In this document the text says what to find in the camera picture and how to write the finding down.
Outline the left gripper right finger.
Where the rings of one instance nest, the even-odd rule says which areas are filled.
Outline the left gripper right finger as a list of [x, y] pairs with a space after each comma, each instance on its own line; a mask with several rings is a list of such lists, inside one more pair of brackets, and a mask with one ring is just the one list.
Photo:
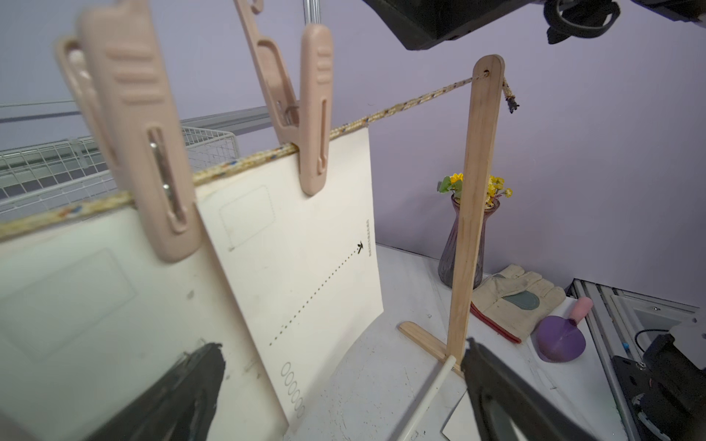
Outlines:
[[483, 440], [593, 440], [498, 356], [467, 338], [461, 372]]

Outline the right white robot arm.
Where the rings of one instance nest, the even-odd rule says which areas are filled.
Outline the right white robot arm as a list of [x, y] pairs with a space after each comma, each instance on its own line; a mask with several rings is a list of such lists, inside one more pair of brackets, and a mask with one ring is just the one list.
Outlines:
[[[397, 40], [408, 51], [426, 51], [460, 38], [503, 18], [531, 0], [366, 0]], [[595, 39], [604, 35], [621, 16], [616, 1], [545, 0], [547, 42], [555, 45], [569, 38]]]

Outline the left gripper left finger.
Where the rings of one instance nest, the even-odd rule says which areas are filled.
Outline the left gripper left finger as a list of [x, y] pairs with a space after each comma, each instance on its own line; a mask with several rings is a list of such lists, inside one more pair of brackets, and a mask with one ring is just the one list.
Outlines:
[[205, 440], [224, 380], [222, 346], [207, 343], [169, 369], [89, 440]]

